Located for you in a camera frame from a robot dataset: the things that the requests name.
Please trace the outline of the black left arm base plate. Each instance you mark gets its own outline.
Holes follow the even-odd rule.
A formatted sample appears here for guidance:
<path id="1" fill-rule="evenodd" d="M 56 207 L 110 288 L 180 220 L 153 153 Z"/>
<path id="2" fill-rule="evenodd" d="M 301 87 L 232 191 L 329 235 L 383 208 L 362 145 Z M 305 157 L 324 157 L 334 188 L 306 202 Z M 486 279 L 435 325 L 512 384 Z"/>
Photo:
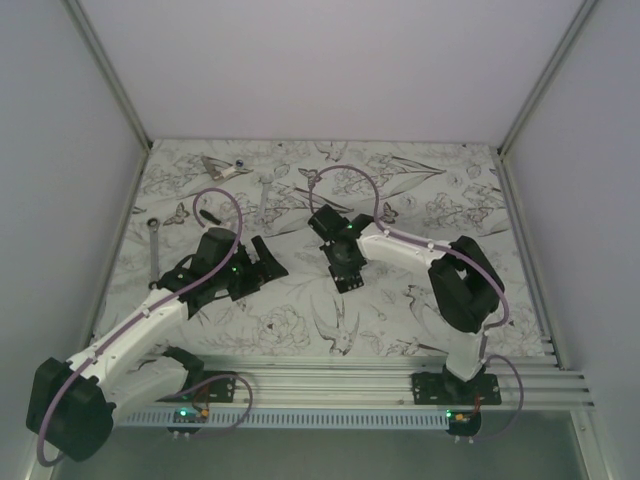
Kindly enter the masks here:
<path id="1" fill-rule="evenodd" d="M 231 403 L 236 390 L 237 374 L 225 371 L 204 371 L 187 377 L 177 393 L 160 398 L 161 402 Z"/>

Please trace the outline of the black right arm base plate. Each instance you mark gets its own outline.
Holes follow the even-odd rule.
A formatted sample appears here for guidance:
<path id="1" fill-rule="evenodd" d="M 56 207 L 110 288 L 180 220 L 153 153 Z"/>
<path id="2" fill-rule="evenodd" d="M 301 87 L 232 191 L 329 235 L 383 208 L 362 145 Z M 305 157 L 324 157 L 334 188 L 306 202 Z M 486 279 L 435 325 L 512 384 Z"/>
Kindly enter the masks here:
<path id="1" fill-rule="evenodd" d="M 502 403 L 497 376 L 480 372 L 472 380 L 462 381 L 448 371 L 419 372 L 410 376 L 415 405 L 474 406 Z"/>

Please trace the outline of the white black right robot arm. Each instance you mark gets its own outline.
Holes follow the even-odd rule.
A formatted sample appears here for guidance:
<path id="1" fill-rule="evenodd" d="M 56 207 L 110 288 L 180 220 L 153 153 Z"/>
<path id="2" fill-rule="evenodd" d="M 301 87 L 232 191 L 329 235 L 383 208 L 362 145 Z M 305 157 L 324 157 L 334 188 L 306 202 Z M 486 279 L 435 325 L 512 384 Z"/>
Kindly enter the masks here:
<path id="1" fill-rule="evenodd" d="M 505 287 L 475 240 L 453 242 L 419 238 L 384 229 L 379 219 L 360 214 L 352 220 L 325 205 L 308 220 L 319 236 L 328 270 L 339 293 L 364 285 L 361 270 L 370 261 L 426 274 L 443 320 L 454 330 L 443 391 L 452 403 L 468 403 L 479 391 L 476 376 L 484 367 L 489 317 L 497 309 L 508 318 Z"/>

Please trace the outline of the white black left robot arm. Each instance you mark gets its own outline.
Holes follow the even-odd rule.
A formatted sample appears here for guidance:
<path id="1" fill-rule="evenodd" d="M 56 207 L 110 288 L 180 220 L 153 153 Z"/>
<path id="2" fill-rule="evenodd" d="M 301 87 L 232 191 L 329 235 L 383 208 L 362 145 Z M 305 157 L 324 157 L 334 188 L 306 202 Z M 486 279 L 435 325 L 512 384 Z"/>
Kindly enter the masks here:
<path id="1" fill-rule="evenodd" d="M 255 259 L 236 233 L 208 229 L 195 253 L 165 272 L 129 317 L 69 359 L 50 357 L 39 365 L 26 426 L 37 436 L 41 465 L 54 464 L 45 455 L 46 445 L 83 461 L 105 444 L 117 421 L 144 404 L 175 397 L 190 402 L 202 394 L 205 379 L 189 366 L 193 356 L 177 348 L 140 368 L 133 379 L 124 377 L 161 336 L 204 306 L 220 299 L 242 299 L 287 276 L 261 237 L 251 242 Z"/>

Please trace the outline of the black fuse box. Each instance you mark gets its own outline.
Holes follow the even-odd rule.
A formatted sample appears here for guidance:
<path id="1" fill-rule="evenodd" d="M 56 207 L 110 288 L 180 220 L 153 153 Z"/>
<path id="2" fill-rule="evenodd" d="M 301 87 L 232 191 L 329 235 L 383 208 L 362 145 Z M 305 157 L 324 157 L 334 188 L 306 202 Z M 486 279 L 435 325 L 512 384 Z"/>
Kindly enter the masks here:
<path id="1" fill-rule="evenodd" d="M 336 289 L 340 294 L 344 294 L 349 291 L 361 288 L 364 285 L 363 279 L 358 270 L 341 270 L 334 266 L 330 266 L 329 272 L 331 274 L 331 278 L 334 281 Z"/>

